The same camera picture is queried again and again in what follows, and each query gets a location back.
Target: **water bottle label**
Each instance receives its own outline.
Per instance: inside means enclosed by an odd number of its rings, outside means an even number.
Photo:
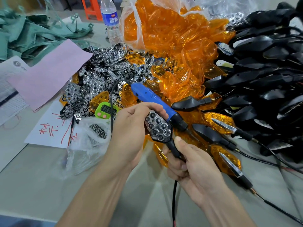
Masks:
[[[102,14],[102,18],[106,26],[115,26],[119,22],[117,12],[114,12],[112,14]]]

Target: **orange stool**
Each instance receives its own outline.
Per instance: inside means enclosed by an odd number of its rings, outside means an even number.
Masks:
[[[89,20],[89,15],[95,15],[97,20],[103,20],[100,10],[100,5],[97,0],[89,0],[91,3],[90,7],[86,7],[85,0],[82,0],[86,18]]]

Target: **pink paper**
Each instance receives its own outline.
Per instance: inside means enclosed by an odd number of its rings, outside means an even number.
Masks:
[[[32,110],[36,110],[50,100],[92,55],[66,40],[27,72],[11,76],[7,81]]]

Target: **table surface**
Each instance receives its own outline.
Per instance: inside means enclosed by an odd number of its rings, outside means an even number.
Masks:
[[[280,1],[274,0],[276,4],[272,3],[272,8]],[[109,43],[104,38],[104,24],[95,24],[94,31],[95,35],[89,40],[108,47]],[[1,148],[12,152],[21,150],[0,173],[0,215],[58,221],[81,184],[93,171],[92,168],[63,180],[57,166],[65,149],[32,144],[26,146],[23,143],[49,105],[46,104],[36,113],[28,107],[18,115],[19,119],[14,117],[0,127]],[[272,156],[260,156],[256,144],[245,140],[236,142],[244,152],[274,162]],[[278,168],[241,155],[237,157],[242,162],[244,174],[261,196],[302,219],[303,176],[295,172],[280,172]],[[229,176],[223,174],[223,177],[257,226],[300,226],[239,187]],[[173,184],[166,169],[157,161],[152,144],[148,143],[140,163],[126,182],[110,226],[171,226]],[[176,200],[178,226],[210,226],[204,213],[180,188]]]

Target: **forearm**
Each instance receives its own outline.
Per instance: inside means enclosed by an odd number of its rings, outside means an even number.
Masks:
[[[56,227],[107,227],[130,171],[107,159],[87,178]]]
[[[208,197],[201,208],[213,227],[257,227],[237,196],[227,187],[222,193]]]

